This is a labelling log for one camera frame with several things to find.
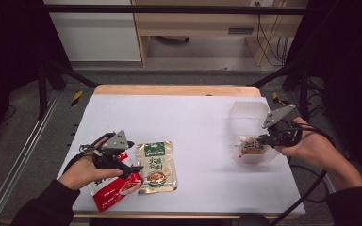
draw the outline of transparent plastic box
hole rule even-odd
[[[234,102],[229,112],[229,119],[231,125],[232,157],[237,163],[269,163],[279,154],[272,147],[268,147],[264,153],[240,156],[239,146],[244,139],[267,134],[267,129],[263,129],[262,125],[269,111],[269,107],[265,102]]]

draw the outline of white tabletop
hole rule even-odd
[[[300,198],[288,161],[281,154],[269,164],[233,160],[228,114],[235,101],[267,104],[262,97],[92,95],[61,171],[80,145],[124,130],[136,144],[173,143],[178,188],[149,195],[134,192],[101,215],[280,214]],[[136,162],[135,146],[127,152]],[[76,216],[98,213],[86,187],[73,209]],[[304,213],[301,204],[292,215]]]

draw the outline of person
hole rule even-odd
[[[302,127],[310,127],[302,118],[294,121]],[[326,200],[335,225],[362,225],[362,176],[326,137],[303,131],[297,145],[275,149],[283,155],[300,158],[311,166],[327,170],[337,187],[337,192]],[[11,225],[69,225],[73,220],[72,206],[81,187],[98,179],[122,174],[117,169],[97,169],[91,157],[84,156],[58,180],[53,180],[39,197],[23,206]]]

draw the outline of green and beige package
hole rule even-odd
[[[139,194],[151,194],[177,189],[177,177],[170,141],[137,145],[137,163],[143,166]]]

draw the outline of gray floor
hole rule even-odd
[[[78,71],[98,83],[105,84],[197,84],[197,85],[239,85],[253,83],[278,67],[265,65],[257,68],[249,55],[244,39],[207,39],[191,38],[189,43],[177,40],[153,40],[148,65],[142,68],[132,63],[75,63]],[[119,71],[113,71],[116,65]],[[69,144],[73,140],[83,110],[93,92],[72,78],[65,76],[68,86],[63,91],[49,91],[50,96],[58,94],[58,103],[52,116],[29,156],[23,173],[11,192],[7,204],[0,212],[0,224],[10,221],[17,210],[32,197],[37,196],[58,175]],[[282,105],[272,101],[274,92],[281,100],[296,103],[295,92],[284,93],[280,84],[283,78],[276,79],[261,88],[262,95],[268,99],[271,109]],[[76,91],[83,90],[77,106],[71,106]],[[312,100],[314,107],[321,103],[320,99]],[[25,145],[28,136],[37,123],[39,102],[38,86],[32,82],[14,90],[10,95],[7,117],[0,124],[0,187],[5,182],[16,157]],[[337,134],[326,115],[315,114],[311,122],[337,141]],[[343,144],[337,142],[343,150]],[[294,164],[304,165],[297,160]],[[306,171],[292,169],[298,187],[304,192],[314,178]],[[320,186],[310,198],[321,199],[324,188]],[[307,214],[281,225],[332,225],[333,220],[324,203],[304,202]],[[74,222],[85,223],[84,218]]]

